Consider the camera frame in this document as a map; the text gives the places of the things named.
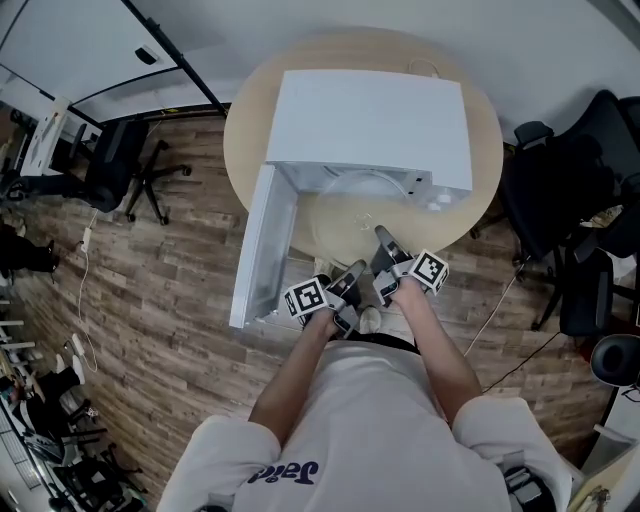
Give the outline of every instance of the black office chair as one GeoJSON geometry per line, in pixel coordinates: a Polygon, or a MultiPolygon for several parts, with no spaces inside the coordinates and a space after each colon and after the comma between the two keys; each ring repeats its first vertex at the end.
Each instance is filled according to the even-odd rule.
{"type": "Polygon", "coordinates": [[[134,179],[135,188],[125,211],[128,220],[135,221],[132,210],[144,191],[160,224],[163,226],[168,224],[168,217],[160,213],[152,188],[153,182],[178,171],[189,176],[191,168],[186,165],[174,165],[155,170],[154,166],[160,151],[169,148],[163,140],[159,141],[154,148],[144,169],[141,168],[138,158],[149,133],[149,124],[146,122],[108,123],[98,138],[94,151],[81,142],[85,128],[86,125],[80,127],[69,155],[70,165],[78,155],[83,155],[90,160],[84,181],[69,173],[25,177],[20,176],[17,171],[12,171],[7,173],[0,182],[0,201],[3,199],[20,201],[38,195],[62,195],[81,199],[107,213],[120,205],[127,194],[131,180],[134,179]]]}
{"type": "MultiPolygon", "coordinates": [[[[479,229],[506,217],[522,245],[514,264],[529,257],[541,260],[553,253],[556,275],[549,280],[556,289],[542,318],[531,326],[533,330],[544,325],[563,294],[566,318],[571,318],[569,305],[584,299],[587,288],[591,294],[588,302],[595,300],[599,317],[591,318],[590,329],[582,324],[581,330],[603,329],[611,310],[610,258],[592,251],[590,261],[576,261],[573,245],[582,240],[569,237],[582,220],[637,197],[640,149],[630,115],[611,92],[600,91],[578,122],[563,134],[554,136],[551,128],[533,121],[518,127],[515,135],[518,145],[514,156],[505,160],[498,188],[504,214],[481,221],[471,235],[477,237],[479,229]],[[563,245],[568,245],[565,261],[560,250],[563,245]],[[573,294],[575,301],[567,300],[567,294],[573,294]]],[[[595,311],[591,306],[578,310],[595,311]]],[[[565,327],[570,332],[580,330],[573,325],[565,327]]]]}

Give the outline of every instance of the office chair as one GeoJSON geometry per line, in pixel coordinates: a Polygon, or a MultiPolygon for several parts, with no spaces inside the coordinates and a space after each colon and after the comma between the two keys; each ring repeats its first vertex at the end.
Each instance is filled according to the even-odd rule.
{"type": "Polygon", "coordinates": [[[87,511],[121,511],[129,507],[125,489],[136,493],[146,493],[146,489],[138,488],[126,476],[128,473],[139,473],[137,470],[125,470],[115,462],[114,444],[108,451],[101,453],[100,458],[83,457],[80,461],[66,467],[54,467],[53,472],[83,510],[87,511]]]}
{"type": "Polygon", "coordinates": [[[42,436],[25,429],[23,440],[31,452],[40,460],[66,467],[73,464],[80,455],[80,448],[100,441],[99,437],[90,437],[107,432],[106,428],[69,433],[60,439],[42,436]]]}
{"type": "Polygon", "coordinates": [[[154,148],[144,169],[141,168],[138,158],[149,133],[149,124],[146,122],[108,123],[98,138],[94,151],[82,143],[85,129],[86,124],[83,124],[78,130],[69,155],[70,165],[78,155],[89,159],[84,181],[69,173],[20,176],[17,171],[11,171],[0,181],[0,201],[20,201],[38,195],[62,195],[81,199],[107,213],[120,205],[133,179],[135,188],[125,211],[129,222],[135,221],[132,210],[144,191],[160,224],[168,224],[169,218],[160,213],[152,188],[153,182],[179,171],[184,176],[189,176],[191,168],[174,165],[166,169],[154,169],[160,151],[169,148],[163,140],[154,148]]]}
{"type": "MultiPolygon", "coordinates": [[[[581,221],[638,197],[640,149],[631,116],[611,92],[600,91],[580,119],[563,134],[554,136],[551,128],[533,121],[519,126],[515,135],[518,145],[513,157],[505,159],[498,187],[504,214],[481,221],[471,236],[476,238],[480,229],[506,217],[522,247],[514,258],[515,265],[529,257],[539,261],[553,253],[556,275],[549,276],[549,281],[556,284],[556,289],[542,318],[532,324],[533,330],[544,325],[563,294],[565,303],[575,304],[567,300],[566,294],[576,290],[575,301],[584,298],[584,293],[577,290],[588,287],[593,291],[596,288],[590,280],[602,274],[602,281],[598,277],[596,283],[602,289],[594,297],[604,302],[596,300],[600,318],[592,319],[592,328],[600,329],[598,326],[610,316],[607,301],[613,284],[605,276],[612,275],[611,261],[601,251],[592,251],[588,262],[587,258],[575,260],[572,244],[577,246],[582,241],[570,240],[570,235],[581,221]],[[568,245],[565,261],[560,250],[563,245],[568,245]]],[[[568,307],[565,317],[571,318],[568,307]]]]}

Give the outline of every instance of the shoe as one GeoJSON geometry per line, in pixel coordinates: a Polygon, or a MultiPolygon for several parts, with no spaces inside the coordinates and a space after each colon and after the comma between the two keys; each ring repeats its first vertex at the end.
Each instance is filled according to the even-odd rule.
{"type": "Polygon", "coordinates": [[[382,327],[382,315],[373,306],[367,306],[360,315],[360,334],[375,334],[382,327]]]}
{"type": "Polygon", "coordinates": [[[62,359],[62,356],[60,354],[56,354],[56,373],[60,373],[65,368],[66,365],[64,364],[64,359],[62,359]]]}
{"type": "Polygon", "coordinates": [[[86,381],[84,379],[84,370],[82,369],[82,362],[80,361],[80,358],[76,355],[73,356],[73,371],[76,372],[76,375],[78,376],[78,380],[80,381],[80,384],[84,384],[86,381]]]}

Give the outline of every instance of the white cabinet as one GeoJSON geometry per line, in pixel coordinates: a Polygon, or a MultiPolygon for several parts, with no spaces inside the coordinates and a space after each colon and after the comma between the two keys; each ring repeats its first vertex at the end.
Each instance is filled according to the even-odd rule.
{"type": "Polygon", "coordinates": [[[277,308],[299,194],[367,170],[384,173],[428,210],[469,195],[460,84],[376,71],[287,71],[249,212],[230,325],[241,328],[277,308]]]}

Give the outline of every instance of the black mesh chair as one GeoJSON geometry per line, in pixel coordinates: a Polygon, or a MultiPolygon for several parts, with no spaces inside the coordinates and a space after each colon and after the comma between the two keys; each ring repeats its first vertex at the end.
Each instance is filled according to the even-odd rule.
{"type": "Polygon", "coordinates": [[[108,123],[98,138],[94,151],[82,143],[86,125],[82,125],[71,146],[68,165],[72,166],[78,155],[89,159],[85,180],[63,172],[55,176],[20,176],[17,171],[5,174],[0,181],[0,202],[20,201],[39,195],[61,195],[85,201],[102,212],[115,210],[124,199],[132,180],[135,188],[125,211],[130,222],[135,221],[133,207],[144,191],[158,221],[164,226],[169,218],[160,213],[153,191],[153,182],[175,172],[189,176],[191,168],[174,165],[165,169],[154,169],[160,151],[169,148],[161,140],[153,150],[147,165],[142,168],[138,159],[149,133],[149,123],[108,123]]]}
{"type": "Polygon", "coordinates": [[[479,223],[472,236],[506,217],[521,243],[514,264],[528,258],[539,261],[553,253],[555,275],[549,280],[555,290],[541,319],[531,326],[533,330],[542,327],[563,295],[562,332],[586,335],[606,329],[613,268],[610,258],[596,249],[616,254],[605,247],[616,240],[630,244],[631,249],[622,252],[637,251],[640,246],[634,246],[631,220],[636,210],[630,210],[627,222],[619,222],[617,229],[612,225],[600,233],[581,230],[580,222],[609,206],[631,206],[639,197],[640,139],[627,112],[629,106],[630,102],[625,107],[610,91],[600,91],[580,119],[561,135],[554,136],[539,121],[515,130],[518,145],[513,157],[505,160],[498,188],[504,213],[479,223]],[[567,247],[564,260],[562,246],[567,247]]]}

